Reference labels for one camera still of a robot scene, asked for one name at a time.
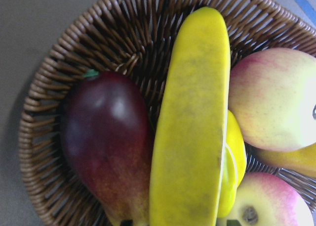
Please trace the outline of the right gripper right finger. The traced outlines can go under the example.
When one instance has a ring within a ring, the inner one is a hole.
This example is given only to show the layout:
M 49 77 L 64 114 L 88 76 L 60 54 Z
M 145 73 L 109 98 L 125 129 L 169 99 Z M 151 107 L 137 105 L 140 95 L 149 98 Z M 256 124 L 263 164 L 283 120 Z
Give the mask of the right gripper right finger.
M 227 226 L 241 226 L 238 220 L 227 220 Z

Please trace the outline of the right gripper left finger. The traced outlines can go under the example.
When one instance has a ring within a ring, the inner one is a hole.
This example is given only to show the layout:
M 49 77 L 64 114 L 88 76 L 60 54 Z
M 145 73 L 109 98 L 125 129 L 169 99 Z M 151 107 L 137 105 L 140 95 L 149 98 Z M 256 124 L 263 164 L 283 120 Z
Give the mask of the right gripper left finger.
M 133 220 L 123 220 L 121 221 L 120 226 L 133 226 Z

